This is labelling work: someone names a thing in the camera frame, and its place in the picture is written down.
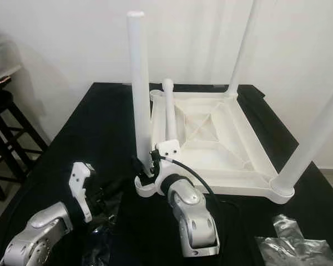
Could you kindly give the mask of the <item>white plastic children table top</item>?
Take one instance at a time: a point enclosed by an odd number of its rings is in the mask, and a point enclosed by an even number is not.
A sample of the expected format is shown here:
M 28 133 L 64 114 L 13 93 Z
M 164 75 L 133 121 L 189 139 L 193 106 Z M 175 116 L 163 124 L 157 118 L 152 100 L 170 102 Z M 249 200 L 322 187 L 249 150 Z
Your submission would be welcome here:
M 166 140 L 164 92 L 150 92 L 151 147 Z M 278 176 L 236 97 L 218 92 L 174 92 L 181 169 L 202 193 L 265 197 L 283 204 L 271 188 Z M 155 181 L 134 184 L 141 197 L 158 193 Z

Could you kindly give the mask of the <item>black round stool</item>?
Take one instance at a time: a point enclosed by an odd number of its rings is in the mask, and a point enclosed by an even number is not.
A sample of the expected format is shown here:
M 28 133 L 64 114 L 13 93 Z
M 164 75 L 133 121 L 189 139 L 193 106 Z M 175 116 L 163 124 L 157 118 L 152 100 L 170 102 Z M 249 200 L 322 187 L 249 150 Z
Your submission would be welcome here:
M 32 141 L 39 146 L 39 150 L 27 149 L 19 144 L 19 138 L 29 135 Z M 48 145 L 40 137 L 27 117 L 14 103 L 13 95 L 5 90 L 0 90 L 0 163 L 4 162 L 13 174 L 13 177 L 2 177 L 1 181 L 22 184 L 28 173 L 35 165 L 35 159 L 29 153 L 41 156 Z M 4 202 L 5 195 L 0 185 L 0 201 Z

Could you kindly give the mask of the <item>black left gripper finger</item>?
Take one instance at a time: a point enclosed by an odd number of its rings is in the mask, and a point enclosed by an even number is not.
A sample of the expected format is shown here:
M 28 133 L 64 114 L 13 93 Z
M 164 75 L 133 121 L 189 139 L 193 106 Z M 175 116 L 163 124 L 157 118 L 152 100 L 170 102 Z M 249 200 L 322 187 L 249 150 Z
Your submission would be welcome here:
M 113 198 L 128 187 L 128 178 L 115 178 L 103 183 L 103 198 Z

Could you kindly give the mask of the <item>clear container green lid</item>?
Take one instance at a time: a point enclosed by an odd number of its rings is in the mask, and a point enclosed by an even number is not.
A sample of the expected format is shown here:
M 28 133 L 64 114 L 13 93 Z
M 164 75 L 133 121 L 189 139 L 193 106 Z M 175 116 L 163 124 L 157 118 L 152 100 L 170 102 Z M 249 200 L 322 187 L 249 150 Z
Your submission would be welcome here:
M 0 35 L 0 81 L 22 68 L 16 53 L 16 45 L 9 38 Z

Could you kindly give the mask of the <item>black tablecloth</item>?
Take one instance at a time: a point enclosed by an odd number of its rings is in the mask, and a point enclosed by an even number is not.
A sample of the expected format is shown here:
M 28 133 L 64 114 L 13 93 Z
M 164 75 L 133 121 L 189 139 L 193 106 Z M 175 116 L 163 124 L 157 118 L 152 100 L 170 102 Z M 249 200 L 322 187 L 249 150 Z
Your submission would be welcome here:
M 122 83 L 95 82 L 58 135 L 39 158 L 25 183 L 0 216 L 0 259 L 9 241 L 37 211 L 57 202 L 67 206 L 73 230 L 53 246 L 45 266 L 79 266 L 89 236 L 84 218 L 68 188 L 72 164 L 91 164 L 92 180 L 122 185 L 122 200 L 111 265 L 126 266 L 265 266 L 259 237 L 275 237 L 273 218 L 296 220 L 308 240 L 325 240 L 333 253 L 333 187 L 311 163 L 288 203 L 263 197 L 221 195 L 215 213 L 221 251 L 216 256 L 185 258 L 178 224 L 164 197 L 139 197 L 134 189 L 133 94 Z

